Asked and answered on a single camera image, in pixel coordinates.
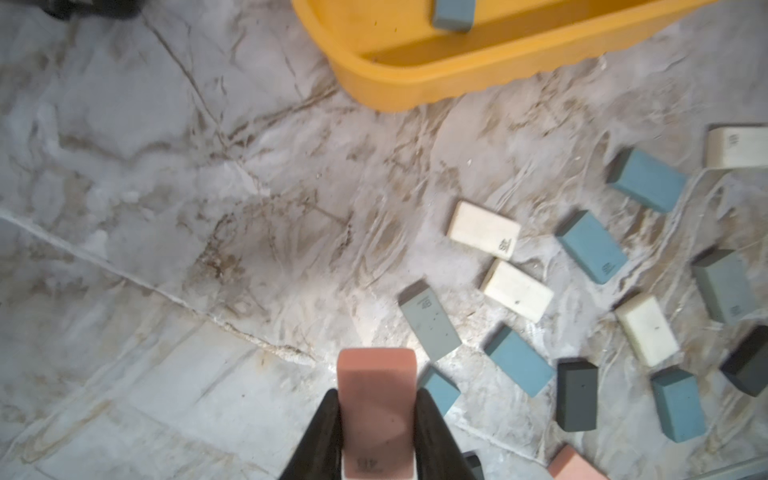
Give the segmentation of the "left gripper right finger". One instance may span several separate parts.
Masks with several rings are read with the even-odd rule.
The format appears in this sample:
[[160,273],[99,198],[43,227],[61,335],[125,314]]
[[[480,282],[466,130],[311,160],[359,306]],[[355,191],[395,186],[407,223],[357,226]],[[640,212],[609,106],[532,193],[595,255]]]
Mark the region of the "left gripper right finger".
[[414,448],[419,480],[471,480],[475,476],[430,393],[420,388],[414,410]]

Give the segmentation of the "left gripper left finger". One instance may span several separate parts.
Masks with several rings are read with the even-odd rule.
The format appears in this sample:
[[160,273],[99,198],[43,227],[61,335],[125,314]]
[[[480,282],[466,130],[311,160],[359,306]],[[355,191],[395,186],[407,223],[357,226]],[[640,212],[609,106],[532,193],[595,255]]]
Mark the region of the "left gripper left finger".
[[329,389],[280,480],[340,480],[343,430],[337,389]]

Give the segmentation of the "pink eraser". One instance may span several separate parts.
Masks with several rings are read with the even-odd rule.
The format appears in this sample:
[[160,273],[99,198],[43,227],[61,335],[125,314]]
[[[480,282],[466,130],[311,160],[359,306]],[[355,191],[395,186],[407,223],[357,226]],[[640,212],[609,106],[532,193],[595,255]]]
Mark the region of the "pink eraser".
[[559,450],[547,471],[554,480],[608,480],[571,445]]
[[337,360],[347,479],[412,479],[417,359],[407,348],[349,348]]

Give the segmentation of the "grey eraser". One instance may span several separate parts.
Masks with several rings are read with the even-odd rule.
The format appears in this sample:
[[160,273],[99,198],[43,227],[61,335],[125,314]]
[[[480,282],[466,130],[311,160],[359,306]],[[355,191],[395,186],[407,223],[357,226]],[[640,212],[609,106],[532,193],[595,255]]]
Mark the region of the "grey eraser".
[[432,362],[456,350],[460,337],[435,292],[418,280],[398,297],[399,307]]
[[735,324],[759,309],[745,263],[735,250],[713,249],[696,260],[692,269],[714,321]]

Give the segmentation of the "white eraser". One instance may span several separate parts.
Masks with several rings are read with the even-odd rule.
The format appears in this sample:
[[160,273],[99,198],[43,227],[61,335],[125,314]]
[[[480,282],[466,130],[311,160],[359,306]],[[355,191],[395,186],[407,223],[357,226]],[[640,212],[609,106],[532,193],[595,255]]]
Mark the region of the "white eraser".
[[533,323],[541,320],[554,296],[547,286],[500,259],[491,265],[480,290]]
[[447,237],[504,261],[512,258],[521,225],[509,218],[460,200],[451,218]]
[[766,126],[726,126],[707,134],[705,166],[714,170],[767,167]]
[[656,297],[639,293],[619,305],[615,315],[640,361],[652,368],[680,351]]

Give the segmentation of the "black eraser bottom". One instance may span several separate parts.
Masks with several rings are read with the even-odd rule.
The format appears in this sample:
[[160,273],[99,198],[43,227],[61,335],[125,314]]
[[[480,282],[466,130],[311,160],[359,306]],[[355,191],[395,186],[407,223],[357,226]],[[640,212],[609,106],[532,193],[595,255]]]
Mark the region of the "black eraser bottom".
[[473,451],[463,453],[464,460],[466,461],[470,471],[472,472],[475,480],[484,480],[484,472],[482,463]]

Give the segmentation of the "black eraser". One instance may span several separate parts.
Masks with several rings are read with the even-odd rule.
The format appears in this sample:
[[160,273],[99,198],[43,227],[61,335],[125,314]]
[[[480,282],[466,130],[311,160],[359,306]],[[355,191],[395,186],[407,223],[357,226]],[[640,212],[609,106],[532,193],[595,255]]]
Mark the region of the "black eraser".
[[767,326],[754,327],[720,371],[741,392],[759,396],[767,387]]
[[597,428],[598,371],[586,360],[558,364],[555,419],[565,432]]
[[484,480],[484,472],[482,463],[473,451],[463,453],[464,460],[466,461],[470,471],[472,472],[475,480]]

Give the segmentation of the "teal eraser middle low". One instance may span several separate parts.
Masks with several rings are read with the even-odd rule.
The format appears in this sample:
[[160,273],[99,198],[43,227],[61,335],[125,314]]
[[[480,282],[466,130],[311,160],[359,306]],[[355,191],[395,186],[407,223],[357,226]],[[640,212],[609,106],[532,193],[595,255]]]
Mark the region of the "teal eraser middle low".
[[536,397],[554,377],[548,361],[507,325],[492,336],[484,352],[530,397]]

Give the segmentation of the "pink eraser bottom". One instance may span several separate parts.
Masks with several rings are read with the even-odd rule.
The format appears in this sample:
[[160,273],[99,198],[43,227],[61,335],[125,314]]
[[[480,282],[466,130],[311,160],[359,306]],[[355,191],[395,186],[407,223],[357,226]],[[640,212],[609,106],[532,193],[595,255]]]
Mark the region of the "pink eraser bottom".
[[571,445],[559,450],[547,471],[554,480],[608,480]]

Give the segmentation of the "black eraser middle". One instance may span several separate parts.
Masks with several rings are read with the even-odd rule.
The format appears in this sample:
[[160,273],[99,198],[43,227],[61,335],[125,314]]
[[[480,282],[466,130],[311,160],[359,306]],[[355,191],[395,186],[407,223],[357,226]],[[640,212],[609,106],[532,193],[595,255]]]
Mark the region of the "black eraser middle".
[[597,428],[598,371],[586,360],[558,364],[555,419],[565,432]]

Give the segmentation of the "white eraser top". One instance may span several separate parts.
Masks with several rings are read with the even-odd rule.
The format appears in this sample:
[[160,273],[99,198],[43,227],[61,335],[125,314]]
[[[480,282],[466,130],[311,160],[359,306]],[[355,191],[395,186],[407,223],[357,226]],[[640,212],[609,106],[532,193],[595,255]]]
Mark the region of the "white eraser top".
[[460,200],[451,218],[447,237],[504,261],[512,258],[521,225],[509,218]]

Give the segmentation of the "black eraser right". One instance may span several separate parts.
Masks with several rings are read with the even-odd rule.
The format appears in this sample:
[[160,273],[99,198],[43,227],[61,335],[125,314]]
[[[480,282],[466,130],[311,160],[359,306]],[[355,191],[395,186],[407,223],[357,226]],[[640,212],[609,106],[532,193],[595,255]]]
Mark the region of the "black eraser right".
[[759,396],[767,387],[767,326],[754,327],[720,371],[741,392]]

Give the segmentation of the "yellow storage box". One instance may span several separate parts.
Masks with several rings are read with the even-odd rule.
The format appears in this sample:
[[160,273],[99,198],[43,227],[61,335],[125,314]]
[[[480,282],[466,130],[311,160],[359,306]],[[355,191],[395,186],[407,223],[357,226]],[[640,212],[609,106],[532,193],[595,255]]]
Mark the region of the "yellow storage box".
[[700,1],[479,1],[466,33],[433,27],[431,1],[295,1],[341,87],[409,110],[626,49]]

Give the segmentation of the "black flat case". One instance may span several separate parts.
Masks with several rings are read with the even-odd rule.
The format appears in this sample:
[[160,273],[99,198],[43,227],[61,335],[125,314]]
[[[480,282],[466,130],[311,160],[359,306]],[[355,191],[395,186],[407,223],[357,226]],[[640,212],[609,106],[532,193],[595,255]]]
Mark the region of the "black flat case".
[[43,0],[39,8],[59,20],[73,17],[103,17],[130,19],[136,17],[146,4],[145,0]]

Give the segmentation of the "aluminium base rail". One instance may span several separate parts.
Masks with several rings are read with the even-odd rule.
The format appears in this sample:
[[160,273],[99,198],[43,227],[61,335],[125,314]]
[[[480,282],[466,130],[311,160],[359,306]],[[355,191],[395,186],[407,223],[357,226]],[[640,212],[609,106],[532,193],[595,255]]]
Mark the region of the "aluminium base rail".
[[690,480],[766,479],[768,457],[760,456],[690,477]]

